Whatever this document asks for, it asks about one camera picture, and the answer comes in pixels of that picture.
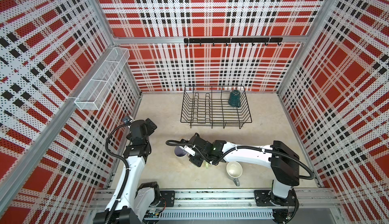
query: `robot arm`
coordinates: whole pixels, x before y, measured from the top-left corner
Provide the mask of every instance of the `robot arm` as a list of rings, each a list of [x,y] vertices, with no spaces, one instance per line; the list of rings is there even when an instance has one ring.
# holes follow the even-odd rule
[[[121,160],[126,161],[129,173],[124,165],[114,195],[105,212],[96,214],[93,224],[111,224],[116,220],[120,224],[140,224],[147,208],[158,204],[161,199],[157,182],[142,183],[137,190],[147,157],[151,153],[149,136],[157,126],[150,119],[130,121],[127,125],[130,125],[130,134],[127,136],[130,144]]]
[[[210,143],[196,133],[189,141],[168,140],[166,144],[186,147],[186,151],[190,151],[189,161],[197,167],[200,167],[203,161],[213,165],[219,162],[240,161],[271,168],[275,174],[272,186],[274,198],[286,199],[289,190],[299,185],[300,178],[314,178],[313,172],[299,161],[299,156],[281,141],[264,146],[237,145],[223,140]],[[299,176],[299,165],[310,175]]]

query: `beige floor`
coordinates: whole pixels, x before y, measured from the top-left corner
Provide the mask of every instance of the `beige floor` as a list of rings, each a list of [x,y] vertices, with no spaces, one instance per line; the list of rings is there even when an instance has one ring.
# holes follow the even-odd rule
[[[153,149],[148,156],[140,183],[157,181],[162,189],[191,188],[237,188],[227,178],[226,163],[201,168],[189,162],[188,157],[177,157],[174,147],[167,146],[168,139],[190,139],[194,133],[213,142],[226,140],[242,145],[271,145],[273,140],[284,142],[294,150],[300,160],[306,163],[299,144],[276,94],[247,94],[252,122],[239,127],[200,127],[190,128],[181,123],[182,94],[146,94],[143,95],[136,119],[150,118],[158,128],[150,136]],[[274,179],[273,171],[263,166],[241,163],[243,174],[239,178],[240,188],[270,188]],[[115,188],[123,165],[119,165],[111,188]],[[300,174],[307,175],[303,168]],[[300,180],[299,188],[317,187],[314,180]]]

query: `dish rack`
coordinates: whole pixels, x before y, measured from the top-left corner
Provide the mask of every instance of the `dish rack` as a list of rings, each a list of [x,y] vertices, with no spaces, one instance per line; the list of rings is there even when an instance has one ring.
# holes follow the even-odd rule
[[[232,90],[240,91],[240,107],[228,99]],[[238,126],[251,123],[249,103],[244,86],[185,86],[181,123],[192,126]]]

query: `mug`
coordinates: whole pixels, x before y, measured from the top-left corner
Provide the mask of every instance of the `mug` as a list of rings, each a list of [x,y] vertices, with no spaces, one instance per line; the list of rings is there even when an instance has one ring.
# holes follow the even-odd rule
[[[238,178],[243,173],[242,166],[236,161],[231,161],[227,164],[226,170],[229,178],[232,181],[234,181],[235,185],[240,186],[240,182]]]

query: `perforated panel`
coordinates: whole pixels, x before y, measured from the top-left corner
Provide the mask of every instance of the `perforated panel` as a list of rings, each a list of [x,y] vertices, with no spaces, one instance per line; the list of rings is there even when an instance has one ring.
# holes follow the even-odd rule
[[[96,189],[107,181],[113,159],[105,139],[135,104],[121,72],[100,111],[76,110],[12,201],[0,223],[82,223]],[[113,152],[125,137],[114,134]],[[23,215],[20,222],[15,217]]]
[[[0,182],[107,46],[87,0],[1,0]]]
[[[282,98],[353,223],[387,223],[389,0],[337,0]]]
[[[324,0],[99,0],[117,37],[305,35]]]
[[[299,43],[148,44],[129,48],[129,65],[143,91],[183,90],[185,85],[243,85],[276,91]]]

